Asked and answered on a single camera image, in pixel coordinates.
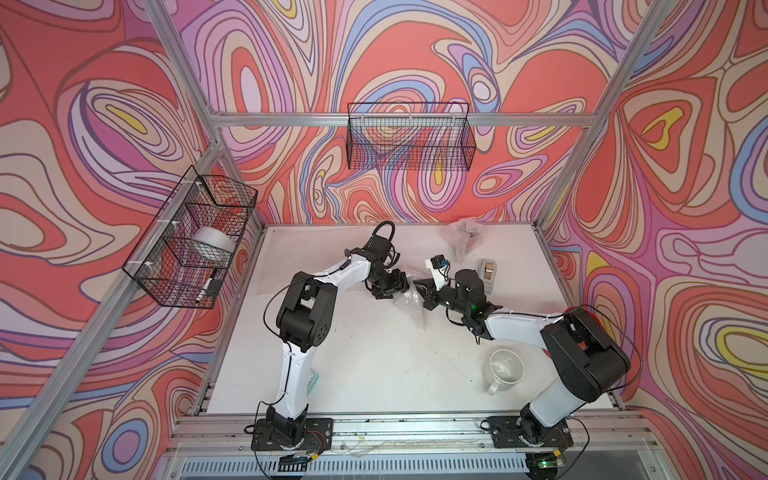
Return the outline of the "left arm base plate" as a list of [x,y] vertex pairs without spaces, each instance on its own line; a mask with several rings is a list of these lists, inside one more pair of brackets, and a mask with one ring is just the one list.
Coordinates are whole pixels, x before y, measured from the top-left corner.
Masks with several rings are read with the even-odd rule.
[[323,452],[332,446],[333,431],[334,420],[330,417],[312,417],[303,423],[285,425],[260,419],[253,428],[251,449]]

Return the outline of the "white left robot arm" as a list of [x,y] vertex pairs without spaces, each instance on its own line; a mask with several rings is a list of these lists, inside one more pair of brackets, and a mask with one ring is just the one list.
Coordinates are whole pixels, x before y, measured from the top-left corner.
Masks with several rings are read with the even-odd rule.
[[331,331],[337,296],[363,284],[377,300],[408,290],[406,274],[397,269],[400,254],[393,234],[372,233],[362,247],[344,252],[342,260],[316,273],[296,273],[277,311],[277,335],[283,343],[280,391],[268,405],[271,426],[298,429],[308,411],[308,385],[315,349]]

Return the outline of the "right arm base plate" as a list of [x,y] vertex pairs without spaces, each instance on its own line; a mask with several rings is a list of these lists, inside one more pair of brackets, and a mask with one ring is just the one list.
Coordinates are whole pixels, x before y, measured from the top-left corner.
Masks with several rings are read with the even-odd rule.
[[493,446],[497,449],[566,450],[574,445],[565,420],[546,427],[532,416],[490,416],[481,420],[479,426],[491,436]]

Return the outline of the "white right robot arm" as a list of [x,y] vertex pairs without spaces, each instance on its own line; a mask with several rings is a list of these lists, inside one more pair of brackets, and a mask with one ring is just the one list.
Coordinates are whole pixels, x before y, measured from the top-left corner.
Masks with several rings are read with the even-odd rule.
[[629,356],[583,307],[558,315],[505,312],[487,299],[479,274],[469,269],[458,271],[452,283],[438,273],[412,284],[425,309],[460,314],[461,325],[476,338],[516,341],[548,353],[557,378],[518,417],[518,428],[531,440],[597,400],[631,369]]

